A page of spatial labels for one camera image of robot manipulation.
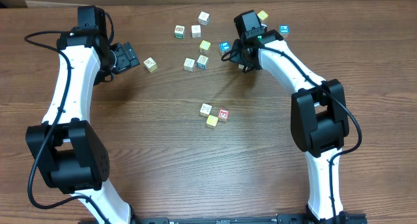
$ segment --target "wooden block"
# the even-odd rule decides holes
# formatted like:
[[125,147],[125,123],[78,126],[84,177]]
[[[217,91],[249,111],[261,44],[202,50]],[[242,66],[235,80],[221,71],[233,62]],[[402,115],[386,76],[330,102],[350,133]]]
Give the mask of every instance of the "wooden block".
[[217,118],[217,117],[215,117],[215,116],[210,115],[210,116],[208,116],[208,118],[207,118],[207,123],[206,123],[206,126],[207,126],[207,127],[209,127],[209,128],[215,129],[215,128],[216,128],[216,125],[217,125],[217,121],[218,121],[218,120],[219,120],[219,118]]
[[219,44],[219,51],[220,54],[224,55],[224,53],[230,51],[230,45],[229,42],[222,42]]
[[206,12],[201,12],[200,16],[198,17],[198,23],[201,25],[208,25],[210,21],[210,14]]
[[258,18],[261,20],[261,23],[266,24],[268,21],[268,14],[264,11],[260,11],[258,14]]
[[210,111],[211,111],[211,105],[203,104],[200,109],[200,115],[207,117],[210,115]]
[[205,57],[204,55],[200,55],[200,57],[198,57],[198,60],[197,60],[197,67],[206,69],[208,61],[209,61],[208,57]]
[[203,53],[203,54],[206,54],[206,55],[209,54],[210,45],[211,45],[210,42],[207,42],[207,41],[203,40],[200,44],[200,52]]
[[200,38],[201,37],[201,26],[200,25],[192,25],[191,26],[191,36],[193,38]]
[[194,71],[194,62],[195,60],[186,58],[184,62],[184,69],[190,72]]
[[289,34],[289,26],[288,25],[280,25],[280,35],[284,38],[287,38]]
[[156,65],[155,61],[152,58],[150,58],[150,57],[148,59],[146,59],[146,61],[143,61],[143,63],[145,64],[146,69],[149,72],[152,72],[153,70],[155,70],[158,67]]
[[218,118],[222,122],[227,122],[227,119],[229,118],[229,110],[220,109]]
[[175,26],[175,31],[174,31],[175,38],[184,39],[184,31],[185,31],[184,26],[181,26],[181,25]]

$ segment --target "black bracket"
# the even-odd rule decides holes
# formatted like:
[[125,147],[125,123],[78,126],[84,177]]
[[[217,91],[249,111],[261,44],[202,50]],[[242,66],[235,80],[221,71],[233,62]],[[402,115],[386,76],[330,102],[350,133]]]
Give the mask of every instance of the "black bracket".
[[138,66],[139,59],[129,42],[120,44],[119,42],[110,46],[110,50],[114,52],[117,60],[115,67],[111,70],[114,74],[121,74],[130,68]]
[[261,24],[254,10],[241,13],[233,20],[240,39],[233,42],[231,58],[229,61],[243,64],[251,69],[262,69],[259,65],[258,49],[245,49],[243,47],[261,47],[265,44],[283,40],[276,30],[267,31],[267,27]]
[[[346,106],[338,80],[324,81],[321,86]],[[327,106],[327,110],[316,114],[315,103]],[[322,152],[343,146],[349,134],[347,114],[320,88],[301,89],[291,96],[291,134],[301,151],[318,158]]]
[[[337,224],[367,224],[365,214],[348,214],[342,212],[337,217]],[[279,214],[277,224],[334,224],[333,218],[317,220],[305,214]]]
[[[34,158],[49,128],[48,123],[27,128],[26,143]],[[56,149],[64,139],[70,140],[73,149]],[[110,162],[106,148],[90,124],[73,119],[69,124],[56,126],[38,168],[48,187],[69,194],[79,189],[101,189],[102,182],[109,177]]]

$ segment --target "blue letter on block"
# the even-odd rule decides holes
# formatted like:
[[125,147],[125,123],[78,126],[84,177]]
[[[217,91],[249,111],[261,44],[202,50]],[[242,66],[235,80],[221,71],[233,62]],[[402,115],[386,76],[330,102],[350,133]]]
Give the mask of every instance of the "blue letter on block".
[[280,33],[289,33],[288,25],[280,25]]
[[222,49],[222,51],[227,51],[227,50],[229,50],[229,49],[230,49],[230,45],[229,45],[229,43],[228,43],[228,42],[222,42],[222,43],[220,44],[220,49]]
[[197,62],[197,66],[199,68],[206,69],[206,66],[204,64],[199,63],[199,62]]

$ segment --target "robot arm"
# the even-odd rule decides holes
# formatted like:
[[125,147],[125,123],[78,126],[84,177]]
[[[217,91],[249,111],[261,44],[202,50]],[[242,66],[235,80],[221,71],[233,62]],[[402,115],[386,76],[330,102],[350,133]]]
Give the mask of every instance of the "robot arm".
[[[275,40],[265,44],[268,48],[273,48],[285,52],[289,55],[303,71],[318,85],[321,85],[324,78],[314,74],[308,69],[288,48],[284,40]],[[300,89],[312,89],[314,86],[305,80],[302,74],[294,67],[294,65],[285,57],[278,53],[266,49],[259,49],[258,51],[259,65],[269,71],[278,81],[285,87],[288,93],[292,94],[298,92]],[[318,158],[311,155],[310,152],[305,152],[308,166],[309,188],[310,195],[308,199],[308,208],[312,214],[318,219],[333,218],[332,203],[329,199],[329,170],[328,161],[330,158],[341,152],[341,149],[333,148],[322,153]],[[336,213],[343,211],[343,206],[339,197],[339,158],[334,162],[333,170],[333,186]]]
[[[285,52],[303,69],[303,71],[318,85],[321,85],[324,78],[314,74],[306,67],[288,48],[286,41],[275,40],[265,44],[268,48],[273,48]],[[259,65],[270,72],[285,90],[289,93],[298,92],[300,89],[311,89],[314,86],[305,80],[301,73],[294,67],[291,62],[280,54],[266,49],[258,51]]]
[[[78,8],[78,27],[61,34],[57,48],[70,61],[71,79],[63,113],[53,132],[49,146],[42,151],[38,168],[50,188],[59,188],[71,196],[85,195],[80,201],[99,223],[105,223],[90,201],[100,209],[110,223],[134,223],[134,211],[117,194],[109,180],[108,153],[91,128],[90,104],[94,85],[106,76],[120,74],[139,64],[129,43],[109,45],[105,12],[94,6]],[[57,117],[67,82],[68,66],[59,55],[60,69],[55,92],[48,112],[40,126],[27,129],[26,141],[33,157],[37,157],[50,125]],[[70,143],[73,149],[56,150]]]
[[[343,87],[338,80],[326,81],[308,69],[278,32],[267,31],[261,25],[254,11],[242,13],[234,21],[240,39],[235,40],[226,60],[252,70],[269,71],[291,95],[291,134],[299,149],[305,152],[308,165],[308,219],[321,223],[335,217],[330,199],[332,175],[334,209],[337,218],[344,220],[339,198],[339,157],[329,170],[330,159],[341,152],[343,138],[349,134],[347,114],[333,99],[345,105]],[[333,97],[326,96],[323,90]],[[327,106],[327,110],[316,114],[315,107],[319,105]]]
[[[69,123],[71,119],[86,120],[90,122],[90,104],[93,93],[94,80],[100,70],[100,59],[94,48],[84,45],[69,46],[62,52],[69,58],[72,76],[68,96],[66,98],[63,114],[58,124]],[[42,120],[52,124],[58,114],[58,106],[63,97],[67,65],[62,55],[59,55],[60,68],[55,92],[48,112]]]

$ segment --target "letter cube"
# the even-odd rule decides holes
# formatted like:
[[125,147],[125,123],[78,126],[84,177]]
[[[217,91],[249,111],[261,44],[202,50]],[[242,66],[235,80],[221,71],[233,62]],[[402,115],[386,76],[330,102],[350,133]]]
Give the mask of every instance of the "letter cube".
[[224,55],[224,53],[230,51],[230,45],[228,42],[222,42],[219,44],[220,54]]
[[200,25],[192,25],[191,26],[191,36],[193,38],[200,38],[201,37],[201,26]]
[[194,71],[194,62],[195,60],[186,58],[184,62],[184,69],[190,72]]
[[261,20],[261,23],[266,23],[268,21],[268,14],[264,11],[260,11],[258,14],[258,18]]
[[208,57],[205,57],[204,55],[200,55],[200,57],[197,60],[197,67],[206,69],[208,61],[209,61]]
[[218,118],[222,122],[227,122],[227,119],[229,118],[229,110],[220,109]]
[[211,45],[210,42],[207,42],[207,41],[203,40],[200,44],[200,52],[203,53],[203,54],[206,54],[206,55],[209,54],[210,45]]
[[200,23],[201,25],[208,25],[209,21],[210,21],[210,14],[201,12],[200,16],[198,17],[198,23]]
[[206,124],[206,126],[209,127],[209,128],[215,129],[218,120],[219,120],[219,118],[210,115],[207,118],[207,124]]
[[282,35],[282,37],[287,38],[289,34],[289,26],[280,25],[280,34]]
[[177,25],[175,26],[175,38],[181,38],[184,39],[184,31],[185,31],[185,27],[181,26],[181,25]]
[[211,111],[211,105],[203,104],[200,109],[200,115],[207,117],[210,115],[210,111]]
[[146,59],[146,61],[143,61],[143,63],[145,64],[146,69],[149,72],[152,72],[153,70],[155,70],[158,67],[156,65],[155,61],[152,58],[150,58],[150,57],[148,59]]

